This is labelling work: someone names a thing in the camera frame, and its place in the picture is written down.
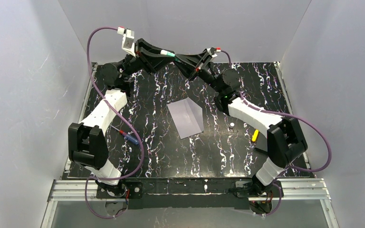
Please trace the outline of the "aluminium frame rail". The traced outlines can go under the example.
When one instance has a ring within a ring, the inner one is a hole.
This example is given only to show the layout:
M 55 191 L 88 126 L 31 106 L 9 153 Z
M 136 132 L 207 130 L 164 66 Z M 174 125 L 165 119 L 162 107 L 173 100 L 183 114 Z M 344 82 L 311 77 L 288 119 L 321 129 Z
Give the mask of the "aluminium frame rail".
M 249 193 L 243 178 L 130 179 L 129 199 L 93 181 L 55 181 L 44 228 L 337 228 L 323 179 L 282 178 Z

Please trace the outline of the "yellow black screwdriver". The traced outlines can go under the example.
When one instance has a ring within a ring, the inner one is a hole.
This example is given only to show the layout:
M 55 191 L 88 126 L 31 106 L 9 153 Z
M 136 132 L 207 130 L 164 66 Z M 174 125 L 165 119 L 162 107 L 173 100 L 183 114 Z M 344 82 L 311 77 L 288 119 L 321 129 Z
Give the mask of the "yellow black screwdriver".
M 256 130 L 254 131 L 253 135 L 252 135 L 251 141 L 252 141 L 253 143 L 255 143 L 255 142 L 257 141 L 258 137 L 259 137 L 259 130 L 258 130 L 258 129 L 256 129 Z

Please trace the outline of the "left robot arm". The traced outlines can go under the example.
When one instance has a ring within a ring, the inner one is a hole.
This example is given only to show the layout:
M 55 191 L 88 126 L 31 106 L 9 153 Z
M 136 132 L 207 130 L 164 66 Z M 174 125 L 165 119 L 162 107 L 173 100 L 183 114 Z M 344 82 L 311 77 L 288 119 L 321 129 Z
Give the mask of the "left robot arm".
M 87 117 L 68 128 L 69 159 L 88 169 L 97 182 L 109 186 L 127 178 L 110 162 L 105 134 L 115 117 L 128 122 L 119 112 L 134 90 L 130 76 L 140 70 L 156 73 L 176 59 L 172 51 L 150 45 L 143 39 L 135 42 L 130 51 L 123 60 L 102 65 L 99 73 L 106 80 L 105 93 L 92 84 L 101 101 Z

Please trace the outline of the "blue red screwdriver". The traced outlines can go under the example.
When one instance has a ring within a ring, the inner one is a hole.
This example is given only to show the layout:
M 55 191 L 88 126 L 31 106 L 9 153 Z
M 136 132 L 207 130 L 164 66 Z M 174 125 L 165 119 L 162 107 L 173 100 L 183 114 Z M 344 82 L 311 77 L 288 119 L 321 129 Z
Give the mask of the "blue red screwdriver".
M 135 144 L 135 145 L 138 145 L 139 144 L 139 141 L 137 138 L 135 138 L 134 136 L 132 136 L 131 134 L 129 133 L 126 133 L 114 126 L 110 126 L 111 128 L 115 129 L 117 132 L 119 132 L 126 140 L 130 141 L 131 143 Z

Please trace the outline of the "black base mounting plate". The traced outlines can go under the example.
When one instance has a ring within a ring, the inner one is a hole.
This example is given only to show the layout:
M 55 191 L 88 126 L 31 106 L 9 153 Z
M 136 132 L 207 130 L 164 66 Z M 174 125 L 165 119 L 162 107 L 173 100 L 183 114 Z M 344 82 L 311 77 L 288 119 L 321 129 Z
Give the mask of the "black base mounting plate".
M 234 208 L 269 213 L 284 196 L 282 184 L 255 187 L 251 178 L 127 178 L 118 186 L 99 184 L 98 199 L 128 200 L 129 209 Z

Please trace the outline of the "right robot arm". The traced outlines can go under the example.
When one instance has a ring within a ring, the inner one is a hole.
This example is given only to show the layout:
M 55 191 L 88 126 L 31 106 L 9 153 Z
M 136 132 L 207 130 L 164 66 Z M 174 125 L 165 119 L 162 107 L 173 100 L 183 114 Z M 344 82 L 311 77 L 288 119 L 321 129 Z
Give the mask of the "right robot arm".
M 231 117 L 242 120 L 267 139 L 267 159 L 253 175 L 248 186 L 252 194 L 261 194 L 270 189 L 275 179 L 308 148 L 302 128 L 297 118 L 286 113 L 273 114 L 252 105 L 239 92 L 240 76 L 228 68 L 221 73 L 212 71 L 212 60 L 221 50 L 208 48 L 197 55 L 164 55 L 174 58 L 180 72 L 192 81 L 200 78 L 217 93 L 214 98 L 217 109 Z

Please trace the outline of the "lavender paper envelope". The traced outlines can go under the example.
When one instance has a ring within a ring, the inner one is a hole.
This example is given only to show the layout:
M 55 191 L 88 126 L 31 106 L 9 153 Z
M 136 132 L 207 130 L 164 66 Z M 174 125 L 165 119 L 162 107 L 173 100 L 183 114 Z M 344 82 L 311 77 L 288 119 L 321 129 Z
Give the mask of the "lavender paper envelope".
M 203 109 L 192 99 L 185 98 L 167 105 L 180 139 L 204 131 Z

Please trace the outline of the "white green glue stick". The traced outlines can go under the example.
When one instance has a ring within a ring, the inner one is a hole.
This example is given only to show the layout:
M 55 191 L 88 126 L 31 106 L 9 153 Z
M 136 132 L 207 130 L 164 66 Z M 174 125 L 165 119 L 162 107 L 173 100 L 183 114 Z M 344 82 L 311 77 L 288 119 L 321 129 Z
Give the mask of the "white green glue stick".
M 173 52 L 167 51 L 167 50 L 164 50 L 164 49 L 162 49 L 160 51 L 160 54 L 163 55 L 163 56 L 175 57 L 175 54 Z

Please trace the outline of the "black square pad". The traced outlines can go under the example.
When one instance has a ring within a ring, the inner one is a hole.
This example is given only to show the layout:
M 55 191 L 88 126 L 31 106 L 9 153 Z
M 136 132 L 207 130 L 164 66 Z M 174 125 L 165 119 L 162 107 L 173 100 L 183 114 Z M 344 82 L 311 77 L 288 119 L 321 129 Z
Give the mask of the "black square pad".
M 261 133 L 257 136 L 254 150 L 264 155 L 268 154 L 267 138 Z

